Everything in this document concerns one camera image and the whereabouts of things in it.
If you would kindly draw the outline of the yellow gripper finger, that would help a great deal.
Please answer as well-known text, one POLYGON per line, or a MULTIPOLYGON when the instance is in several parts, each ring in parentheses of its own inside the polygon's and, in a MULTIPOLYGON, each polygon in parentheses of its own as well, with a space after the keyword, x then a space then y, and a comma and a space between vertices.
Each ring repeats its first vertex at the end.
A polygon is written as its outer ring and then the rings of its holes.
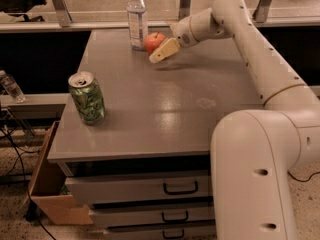
POLYGON ((151 63, 158 63, 158 62, 174 55, 175 53, 177 53, 179 51, 179 49, 180 49, 180 44, 176 38, 167 38, 149 56, 149 61, 151 63))

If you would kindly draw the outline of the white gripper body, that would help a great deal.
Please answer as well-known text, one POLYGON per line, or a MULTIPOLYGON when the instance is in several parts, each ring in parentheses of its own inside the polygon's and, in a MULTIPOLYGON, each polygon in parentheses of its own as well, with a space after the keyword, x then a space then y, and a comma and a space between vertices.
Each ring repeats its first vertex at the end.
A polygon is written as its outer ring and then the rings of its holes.
POLYGON ((179 22, 170 25, 173 37, 177 39, 181 47, 187 48, 197 44, 197 40, 191 31, 191 17, 185 17, 179 22))

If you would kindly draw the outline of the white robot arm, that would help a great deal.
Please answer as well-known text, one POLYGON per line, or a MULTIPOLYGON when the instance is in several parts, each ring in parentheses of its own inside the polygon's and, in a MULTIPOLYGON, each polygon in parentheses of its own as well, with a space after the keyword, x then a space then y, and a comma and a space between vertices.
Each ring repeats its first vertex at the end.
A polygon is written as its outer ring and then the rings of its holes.
POLYGON ((287 172, 320 155, 318 97, 258 31, 244 0, 213 0, 172 31, 151 62, 229 37, 263 105, 233 112, 215 127, 210 159, 217 239, 299 240, 287 172))

